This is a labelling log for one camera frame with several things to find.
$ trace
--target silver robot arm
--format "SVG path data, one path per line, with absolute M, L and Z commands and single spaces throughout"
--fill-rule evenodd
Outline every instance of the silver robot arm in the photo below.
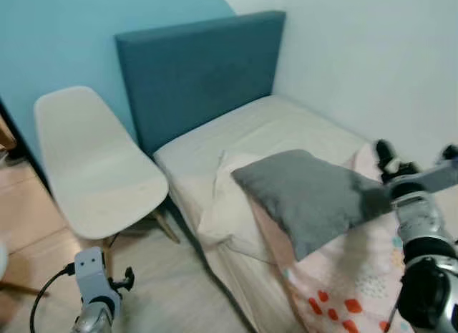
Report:
M 378 141 L 378 167 L 399 220 L 406 270 L 397 307 L 417 333 L 458 332 L 458 255 L 431 193 L 458 185 L 458 147 L 421 173 Z
M 126 269 L 123 281 L 114 282 L 106 275 L 99 247 L 79 252 L 74 265 L 83 304 L 71 333 L 111 333 L 113 320 L 121 311 L 122 297 L 117 290 L 126 288 L 129 291 L 133 287 L 132 269 Z

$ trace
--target teal upholstered headboard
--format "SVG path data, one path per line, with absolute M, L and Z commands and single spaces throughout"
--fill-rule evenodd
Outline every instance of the teal upholstered headboard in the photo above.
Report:
M 140 147 L 269 95 L 285 14 L 269 11 L 116 36 Z

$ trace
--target white bed sheet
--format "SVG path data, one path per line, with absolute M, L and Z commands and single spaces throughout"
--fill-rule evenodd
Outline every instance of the white bed sheet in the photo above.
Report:
M 160 148 L 157 164 L 170 195 L 191 231 L 211 203 L 213 181 L 224 150 L 271 155 L 304 149 L 340 165 L 365 143 L 306 108 L 278 96 L 264 97 L 229 112 Z M 204 248 L 212 270 L 231 290 L 258 332 L 302 332 L 288 303 L 276 266 L 230 250 L 224 243 Z

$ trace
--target wooden floor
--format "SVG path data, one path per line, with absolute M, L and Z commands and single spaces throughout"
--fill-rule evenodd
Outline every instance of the wooden floor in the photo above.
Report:
M 3 210 L 8 201 L 2 202 L 1 196 L 0 192 Z M 167 238 L 154 221 L 143 220 L 121 234 L 112 247 L 113 276 L 123 278 L 128 266 L 134 269 L 136 276 L 132 291 L 123 291 L 122 315 L 115 321 L 113 332 L 247 332 L 225 295 L 204 271 L 171 215 L 167 213 L 165 217 L 181 244 Z M 8 225 L 4 225 L 5 219 L 1 217 L 0 230 L 8 226 L 20 233 L 20 229 L 14 228 L 14 218 Z M 41 288 L 63 265 L 73 261 L 84 242 L 67 228 L 54 228 L 27 246 L 16 245 L 15 252 L 9 256 L 4 281 Z M 49 292 L 50 297 L 42 299 L 37 310 L 36 330 L 69 332 L 81 309 L 74 276 L 60 277 Z M 0 332 L 28 332 L 33 301 L 32 296 L 0 291 Z

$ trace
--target floor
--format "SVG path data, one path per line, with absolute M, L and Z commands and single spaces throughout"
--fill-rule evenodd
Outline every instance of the floor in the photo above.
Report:
M 49 203 L 49 198 L 45 200 L 43 194 L 22 189 L 24 186 L 36 186 L 31 185 L 34 175 L 28 170 L 9 170 L 6 173 L 4 169 L 0 170 L 0 184 L 5 181 L 2 179 L 5 174 L 10 178 L 21 174 L 21 180 L 0 188 L 1 210 L 7 208 L 9 213 L 1 217 L 0 231 L 4 231 L 6 226 L 10 232 L 6 234 L 10 236 L 9 245 L 15 246 L 15 251 L 9 255 L 3 280 L 41 288 L 63 265 L 73 261 L 84 242 L 65 228 L 63 221 L 59 222 L 63 228 L 55 230 L 56 218 L 49 221 L 52 228 L 49 233 L 35 242 L 26 243 L 25 238 L 17 241 L 11 238 L 25 227 L 25 216 L 34 218 L 35 221 L 29 221 L 34 229 L 45 231 L 40 227 L 44 218 L 36 219 L 36 212 L 52 212 L 49 207 L 52 203 Z M 15 213 L 11 208 L 16 205 L 13 200 L 30 196 L 30 193 L 33 200 L 27 201 L 24 210 Z M 24 218 L 16 220 L 14 215 L 17 214 L 24 215 Z M 154 221 L 143 220 L 123 232 L 112 246 L 114 277 L 123 278 L 128 266 L 134 269 L 136 276 L 132 291 L 123 292 L 122 315 L 115 321 L 113 332 L 247 332 L 225 295 L 204 271 L 193 247 L 171 215 L 166 213 L 165 216 L 180 237 L 181 244 L 169 240 Z M 81 308 L 74 276 L 59 278 L 49 291 L 51 296 L 42 299 L 37 310 L 36 330 L 69 332 Z M 33 296 L 0 291 L 0 332 L 28 332 L 33 301 Z

